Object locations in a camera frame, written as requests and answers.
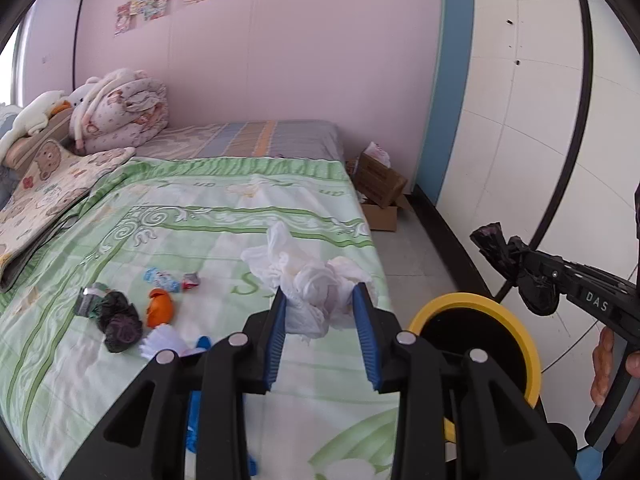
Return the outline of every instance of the window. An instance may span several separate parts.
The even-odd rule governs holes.
[[[14,66],[15,39],[18,36],[18,28],[16,27],[4,50],[0,52],[0,104],[12,103],[11,89],[14,82],[12,68]]]

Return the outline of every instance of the striped bed sheet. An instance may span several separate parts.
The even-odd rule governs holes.
[[[344,161],[335,124],[327,121],[257,121],[165,129],[136,155],[185,160],[212,156],[273,156]]]

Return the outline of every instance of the cardboard box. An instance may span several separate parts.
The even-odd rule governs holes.
[[[361,153],[353,175],[353,185],[373,203],[385,208],[402,195],[407,180],[397,171]]]
[[[385,208],[370,201],[360,206],[372,231],[395,231],[398,228],[398,208],[411,209],[403,194],[400,194],[392,205]]]

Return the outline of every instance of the bear print blanket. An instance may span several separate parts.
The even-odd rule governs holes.
[[[11,288],[31,254],[64,225],[64,213],[134,152],[117,148],[77,156],[56,140],[43,143],[0,211],[0,292]]]

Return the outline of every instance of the silver screw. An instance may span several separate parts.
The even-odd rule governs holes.
[[[416,337],[414,333],[404,330],[403,332],[398,332],[398,335],[396,335],[396,341],[401,345],[409,346],[415,343]]]
[[[482,350],[481,348],[474,348],[471,352],[469,352],[469,357],[475,363],[485,363],[489,358],[489,354]]]
[[[161,350],[156,354],[158,364],[167,365],[174,360],[174,353],[171,350]]]
[[[228,341],[231,346],[244,346],[249,342],[249,338],[243,332],[236,332],[229,336]]]

